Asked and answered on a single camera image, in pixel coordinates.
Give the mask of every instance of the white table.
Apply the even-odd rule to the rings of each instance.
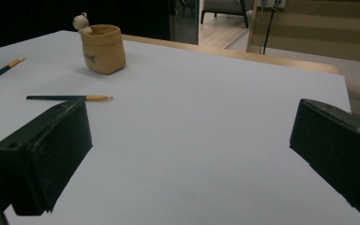
[[[58,101],[86,102],[93,148],[52,214],[27,224],[359,224],[360,213],[289,148],[300,98],[350,111],[342,76],[125,41],[127,65],[89,70],[78,33],[0,48],[0,141]]]

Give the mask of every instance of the toy figure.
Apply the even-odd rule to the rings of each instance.
[[[87,20],[86,12],[83,12],[81,15],[76,16],[72,21],[75,29],[78,30],[78,33],[90,34],[92,33],[92,29],[89,27],[89,21]]]

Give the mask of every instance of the black pencil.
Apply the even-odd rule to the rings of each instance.
[[[0,69],[0,76],[2,74],[4,74],[6,71],[10,70],[11,68],[14,68],[16,65],[18,65],[21,61],[23,61],[25,59],[24,56],[19,56],[16,60],[14,60],[13,62],[9,63],[7,66],[3,67]]]
[[[113,99],[111,96],[27,96],[26,99],[36,100],[72,100],[82,98],[86,101],[103,101]]]

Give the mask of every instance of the wooden table edge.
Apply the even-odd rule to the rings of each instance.
[[[138,36],[130,36],[122,34],[123,40],[128,41],[135,41],[147,44],[154,44],[158,46],[165,46],[165,47],[172,47],[176,49],[184,49],[184,50],[192,50],[195,52],[200,53],[211,53],[217,55],[228,56],[237,59],[244,59],[254,62],[284,66],[288,68],[301,68],[315,72],[323,72],[323,73],[330,73],[330,74],[337,74],[339,75],[339,70],[337,67],[329,65],[329,64],[322,64],[322,63],[314,63],[309,61],[302,61],[302,60],[295,60],[290,58],[283,58],[277,56],[270,56],[270,55],[261,55],[256,53],[249,53],[249,52],[239,52],[239,51],[230,51],[224,49],[213,49],[213,48],[206,48],[198,45],[193,44],[186,44],[180,43],[175,41],[169,40],[161,40],[161,39],[154,39],[150,37],[138,37]]]

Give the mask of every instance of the wall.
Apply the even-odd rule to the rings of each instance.
[[[259,53],[271,10],[257,7],[247,51]],[[266,48],[360,61],[360,0],[287,0],[273,17]]]

